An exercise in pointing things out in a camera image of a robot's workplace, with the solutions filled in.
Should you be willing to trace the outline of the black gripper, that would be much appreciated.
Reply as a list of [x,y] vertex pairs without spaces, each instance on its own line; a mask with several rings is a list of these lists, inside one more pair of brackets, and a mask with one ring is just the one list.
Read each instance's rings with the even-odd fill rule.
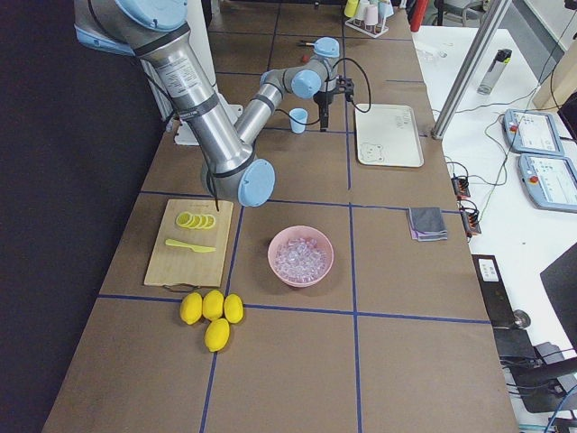
[[334,94],[338,89],[338,78],[324,81],[319,91],[314,94],[314,101],[319,109],[319,130],[325,132],[328,127],[328,110],[334,101]]

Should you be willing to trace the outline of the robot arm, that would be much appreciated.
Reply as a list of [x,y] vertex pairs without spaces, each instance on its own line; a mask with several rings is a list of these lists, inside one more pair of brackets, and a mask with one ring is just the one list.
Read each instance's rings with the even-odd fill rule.
[[188,14],[198,1],[77,1],[75,29],[84,46],[149,62],[203,153],[202,181],[215,199],[258,207],[271,196],[275,171],[254,142],[287,94],[310,99],[336,85],[340,46],[323,37],[303,66],[267,71],[232,120],[189,43]]

